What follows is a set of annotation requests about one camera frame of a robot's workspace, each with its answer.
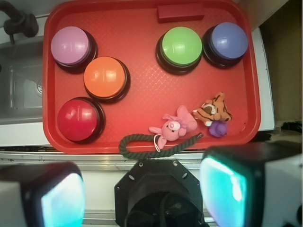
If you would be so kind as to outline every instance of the red block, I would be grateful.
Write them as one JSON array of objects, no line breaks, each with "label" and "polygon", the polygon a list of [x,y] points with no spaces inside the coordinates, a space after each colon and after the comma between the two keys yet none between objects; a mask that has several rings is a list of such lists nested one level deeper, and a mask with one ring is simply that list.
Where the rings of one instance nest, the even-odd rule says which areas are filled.
[{"label": "red block", "polygon": [[202,3],[158,6],[159,23],[202,20],[204,8]]}]

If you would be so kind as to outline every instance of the orange button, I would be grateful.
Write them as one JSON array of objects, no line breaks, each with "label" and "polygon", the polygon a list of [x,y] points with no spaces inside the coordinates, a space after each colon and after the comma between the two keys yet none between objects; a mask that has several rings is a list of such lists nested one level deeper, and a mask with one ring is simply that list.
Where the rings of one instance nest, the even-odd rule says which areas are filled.
[{"label": "orange button", "polygon": [[96,97],[112,97],[124,87],[125,71],[114,58],[96,58],[85,69],[84,85]]}]

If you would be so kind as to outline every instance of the red tray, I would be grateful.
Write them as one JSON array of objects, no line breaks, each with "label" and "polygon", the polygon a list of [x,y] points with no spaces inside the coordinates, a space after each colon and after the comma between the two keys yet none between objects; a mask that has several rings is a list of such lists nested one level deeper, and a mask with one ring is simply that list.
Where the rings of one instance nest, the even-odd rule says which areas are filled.
[{"label": "red tray", "polygon": [[[202,20],[159,24],[157,6],[202,2]],[[187,26],[200,37],[221,22],[238,24],[246,33],[249,49],[243,60],[227,70],[217,69],[202,58],[189,74],[175,76],[165,72],[155,58],[158,39],[169,29]],[[102,104],[107,122],[101,136],[93,143],[80,145],[65,139],[57,127],[61,106],[72,98],[87,96],[83,73],[71,75],[60,69],[52,57],[50,43],[55,33],[66,26],[77,26],[95,38],[98,56],[121,60],[131,74],[131,87],[120,102]],[[202,132],[204,137],[190,149],[205,149],[212,145],[242,144],[250,141],[260,124],[260,106],[255,56],[249,22],[231,0],[79,0],[58,6],[45,25],[43,53],[43,126],[47,139],[56,149],[68,154],[119,153],[120,140],[133,133],[151,134],[150,126],[161,127],[164,114],[175,115],[179,105],[189,111],[223,91],[233,120],[228,122],[227,135],[211,137],[202,122],[192,133],[169,142],[171,148]],[[132,151],[155,150],[153,143],[131,143]]]}]

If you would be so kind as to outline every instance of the sink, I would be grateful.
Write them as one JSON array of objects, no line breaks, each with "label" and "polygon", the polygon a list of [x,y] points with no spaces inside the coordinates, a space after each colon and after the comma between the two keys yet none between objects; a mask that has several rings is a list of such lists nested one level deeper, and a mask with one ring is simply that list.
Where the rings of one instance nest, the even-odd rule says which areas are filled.
[{"label": "sink", "polygon": [[0,125],[42,121],[43,37],[0,45]]}]

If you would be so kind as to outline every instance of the drain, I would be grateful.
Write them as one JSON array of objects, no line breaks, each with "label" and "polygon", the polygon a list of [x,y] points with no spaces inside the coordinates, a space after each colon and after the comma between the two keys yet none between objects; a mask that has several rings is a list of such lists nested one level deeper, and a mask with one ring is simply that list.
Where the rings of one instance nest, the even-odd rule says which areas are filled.
[{"label": "drain", "polygon": [[39,96],[42,96],[42,92],[43,92],[43,89],[42,89],[42,79],[40,79],[38,81],[38,83],[36,84],[36,88],[37,88],[37,92],[38,92],[38,95]]}]

